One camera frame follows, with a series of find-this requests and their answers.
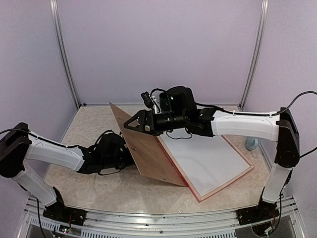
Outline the brown backing board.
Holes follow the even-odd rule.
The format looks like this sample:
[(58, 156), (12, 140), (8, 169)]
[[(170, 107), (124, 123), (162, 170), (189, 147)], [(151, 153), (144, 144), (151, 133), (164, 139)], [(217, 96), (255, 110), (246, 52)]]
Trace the brown backing board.
[(113, 103), (110, 103), (110, 108), (140, 175), (186, 187), (187, 184), (159, 145), (157, 138), (125, 129), (124, 123), (131, 116)]

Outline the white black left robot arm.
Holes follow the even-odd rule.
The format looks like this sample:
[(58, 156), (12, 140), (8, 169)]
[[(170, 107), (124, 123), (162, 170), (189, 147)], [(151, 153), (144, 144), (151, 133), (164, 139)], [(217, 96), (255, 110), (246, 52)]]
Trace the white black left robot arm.
[(97, 174), (114, 169), (118, 173), (135, 164), (123, 136), (106, 130), (89, 147), (64, 145), (46, 139), (20, 122), (14, 128), (1, 131), (0, 175), (16, 181), (32, 194), (58, 220), (69, 216), (60, 192), (49, 186), (27, 165), (27, 160), (47, 162), (68, 168), (80, 174)]

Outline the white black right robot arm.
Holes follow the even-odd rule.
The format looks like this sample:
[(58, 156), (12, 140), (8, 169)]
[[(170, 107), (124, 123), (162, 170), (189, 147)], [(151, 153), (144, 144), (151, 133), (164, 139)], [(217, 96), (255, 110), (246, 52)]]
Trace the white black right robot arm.
[(281, 108), (278, 112), (241, 113), (214, 105), (198, 109), (199, 104), (188, 87), (176, 86), (162, 90), (162, 93), (166, 100), (159, 106), (152, 92), (142, 93), (147, 109), (138, 111), (124, 123), (124, 127), (154, 136), (184, 128), (199, 136), (238, 135), (277, 143), (274, 165), (262, 192), (262, 202), (253, 209), (254, 217), (264, 220), (272, 213), (272, 204), (279, 199), (300, 160), (299, 133), (290, 110)]

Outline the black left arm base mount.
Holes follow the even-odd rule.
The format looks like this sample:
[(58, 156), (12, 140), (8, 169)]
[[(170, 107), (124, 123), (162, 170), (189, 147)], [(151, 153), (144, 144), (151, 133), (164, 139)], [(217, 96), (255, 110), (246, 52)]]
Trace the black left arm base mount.
[(47, 207), (43, 216), (71, 225), (83, 226), (87, 211), (72, 207)]

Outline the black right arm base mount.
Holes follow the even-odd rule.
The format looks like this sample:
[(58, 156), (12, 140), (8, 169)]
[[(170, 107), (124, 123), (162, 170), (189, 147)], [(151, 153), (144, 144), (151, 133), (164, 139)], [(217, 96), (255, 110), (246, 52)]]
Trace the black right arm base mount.
[(270, 210), (268, 208), (259, 208), (258, 206), (254, 206), (238, 209), (236, 214), (239, 225), (242, 226), (278, 217), (280, 213), (277, 208)]

